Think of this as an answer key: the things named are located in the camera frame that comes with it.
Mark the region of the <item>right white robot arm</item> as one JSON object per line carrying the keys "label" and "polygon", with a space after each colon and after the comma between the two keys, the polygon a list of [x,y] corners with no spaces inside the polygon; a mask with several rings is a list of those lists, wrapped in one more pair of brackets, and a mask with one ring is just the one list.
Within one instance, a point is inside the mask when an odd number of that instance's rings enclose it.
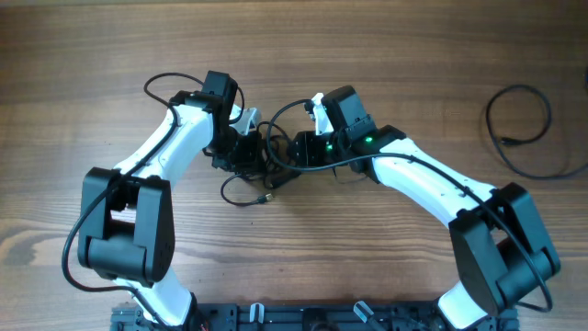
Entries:
{"label": "right white robot arm", "polygon": [[486,317],[525,306],[561,268],[531,195],[520,185],[503,188],[461,175],[423,152],[406,133],[378,127],[352,86],[303,101],[314,122],[298,135],[296,164],[305,172],[350,166],[393,188],[431,213],[449,231],[458,283],[437,301],[444,319],[465,330]]}

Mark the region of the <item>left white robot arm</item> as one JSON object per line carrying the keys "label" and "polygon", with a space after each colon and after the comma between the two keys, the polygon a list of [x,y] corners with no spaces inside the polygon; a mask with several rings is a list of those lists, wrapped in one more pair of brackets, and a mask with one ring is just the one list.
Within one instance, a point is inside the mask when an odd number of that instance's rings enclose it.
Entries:
{"label": "left white robot arm", "polygon": [[244,95],[228,74],[210,71],[198,91],[165,101],[164,121],[130,157],[111,169],[92,168],[82,188],[82,212],[65,248],[78,243],[79,264],[129,292],[149,328],[206,330],[195,295],[178,281],[172,190],[199,154],[235,175],[264,170],[260,116],[237,106]]}

